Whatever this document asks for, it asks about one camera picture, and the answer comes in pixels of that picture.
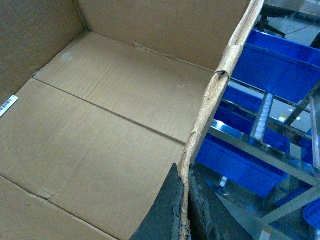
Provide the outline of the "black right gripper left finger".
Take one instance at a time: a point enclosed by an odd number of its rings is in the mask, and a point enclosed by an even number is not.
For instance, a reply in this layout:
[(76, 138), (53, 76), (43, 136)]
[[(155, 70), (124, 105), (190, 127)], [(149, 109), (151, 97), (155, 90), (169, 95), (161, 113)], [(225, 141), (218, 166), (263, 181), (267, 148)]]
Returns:
[(174, 163), (132, 240), (178, 240), (184, 186)]

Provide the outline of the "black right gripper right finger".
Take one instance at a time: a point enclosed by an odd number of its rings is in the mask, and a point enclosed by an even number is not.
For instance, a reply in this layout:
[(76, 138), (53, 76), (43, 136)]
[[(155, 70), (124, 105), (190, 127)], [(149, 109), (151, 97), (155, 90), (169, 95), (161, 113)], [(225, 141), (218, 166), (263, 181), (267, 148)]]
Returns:
[(192, 240), (249, 240), (196, 166), (189, 169), (188, 218)]

